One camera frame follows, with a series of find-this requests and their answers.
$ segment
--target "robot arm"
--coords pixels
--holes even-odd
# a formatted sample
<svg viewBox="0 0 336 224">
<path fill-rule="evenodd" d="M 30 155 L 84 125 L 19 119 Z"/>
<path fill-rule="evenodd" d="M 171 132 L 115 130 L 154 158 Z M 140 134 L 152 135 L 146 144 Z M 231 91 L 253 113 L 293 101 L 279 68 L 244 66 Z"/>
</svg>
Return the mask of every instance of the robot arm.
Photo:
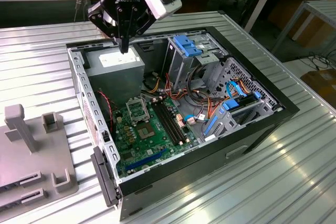
<svg viewBox="0 0 336 224">
<path fill-rule="evenodd" d="M 88 9 L 88 17 L 107 36 L 114 38 L 122 53 L 129 40 L 143 34 L 157 19 L 182 7 L 181 0 L 99 0 Z"/>
</svg>

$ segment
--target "green circuit board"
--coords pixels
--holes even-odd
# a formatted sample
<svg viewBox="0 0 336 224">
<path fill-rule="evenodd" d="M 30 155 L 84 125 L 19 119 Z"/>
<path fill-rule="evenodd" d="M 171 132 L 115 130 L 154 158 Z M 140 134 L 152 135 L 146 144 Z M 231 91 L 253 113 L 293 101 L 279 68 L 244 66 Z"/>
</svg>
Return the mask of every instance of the green circuit board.
<svg viewBox="0 0 336 224">
<path fill-rule="evenodd" d="M 177 108 L 170 99 L 166 99 L 163 104 L 171 110 L 172 118 L 175 114 L 178 114 Z M 146 103 L 150 115 L 149 122 L 139 122 L 136 126 L 132 125 L 126 107 L 113 112 L 115 117 L 121 117 L 121 122 L 117 122 L 115 137 L 115 144 L 120 154 L 120 161 L 117 164 L 120 177 L 126 177 L 139 170 L 146 169 L 199 144 L 190 128 L 186 126 L 180 131 L 185 138 L 189 139 L 189 142 L 174 145 L 152 106 L 153 104 L 150 102 Z M 156 155 L 160 157 L 149 162 L 144 161 L 146 158 L 153 159 Z M 144 163 L 139 167 L 129 169 L 130 165 L 139 161 Z"/>
</svg>

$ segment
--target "cardboard box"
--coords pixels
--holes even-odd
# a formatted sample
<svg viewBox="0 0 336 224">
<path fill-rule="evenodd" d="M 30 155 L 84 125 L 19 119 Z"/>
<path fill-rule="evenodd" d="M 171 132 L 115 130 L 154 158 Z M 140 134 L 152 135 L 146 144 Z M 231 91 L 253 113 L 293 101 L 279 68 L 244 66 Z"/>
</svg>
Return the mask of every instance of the cardboard box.
<svg viewBox="0 0 336 224">
<path fill-rule="evenodd" d="M 301 80 L 336 109 L 336 70 L 311 71 Z"/>
</svg>

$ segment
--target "metal table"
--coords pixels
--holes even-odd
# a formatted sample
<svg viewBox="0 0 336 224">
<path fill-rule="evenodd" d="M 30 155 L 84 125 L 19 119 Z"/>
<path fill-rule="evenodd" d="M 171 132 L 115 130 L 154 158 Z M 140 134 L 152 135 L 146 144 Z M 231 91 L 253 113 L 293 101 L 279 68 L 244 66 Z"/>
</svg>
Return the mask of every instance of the metal table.
<svg viewBox="0 0 336 224">
<path fill-rule="evenodd" d="M 312 21 L 312 19 L 316 16 L 321 20 L 332 26 L 336 29 L 336 0 L 333 1 L 303 1 L 296 12 L 293 14 L 292 18 L 288 21 L 285 28 L 282 30 L 279 35 L 275 45 L 273 46 L 271 52 L 274 54 L 286 35 L 289 33 L 293 25 L 299 19 L 301 14 L 305 11 L 309 11 L 310 15 L 303 22 L 301 27 L 293 36 L 293 40 L 296 40 L 300 34 L 304 31 L 304 29 L 308 26 L 308 24 Z M 336 37 L 324 48 L 322 54 L 327 53 L 334 45 L 336 44 Z"/>
<path fill-rule="evenodd" d="M 130 217 L 127 223 L 334 223 L 336 111 L 229 17 L 175 15 L 149 33 L 215 26 L 299 108 L 256 150 Z M 102 38 L 90 23 L 0 30 L 0 116 L 22 103 L 26 117 L 62 114 L 79 191 L 6 223 L 118 223 L 90 161 L 92 146 L 72 86 L 66 42 Z"/>
</svg>

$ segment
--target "gray plastic stand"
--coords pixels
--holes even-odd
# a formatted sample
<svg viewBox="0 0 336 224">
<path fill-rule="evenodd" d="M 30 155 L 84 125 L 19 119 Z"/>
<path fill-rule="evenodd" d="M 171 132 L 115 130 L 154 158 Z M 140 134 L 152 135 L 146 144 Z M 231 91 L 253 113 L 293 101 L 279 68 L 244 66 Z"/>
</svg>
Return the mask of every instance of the gray plastic stand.
<svg viewBox="0 0 336 224">
<path fill-rule="evenodd" d="M 78 190 L 61 115 L 24 117 L 8 106 L 0 127 L 0 222 Z"/>
</svg>

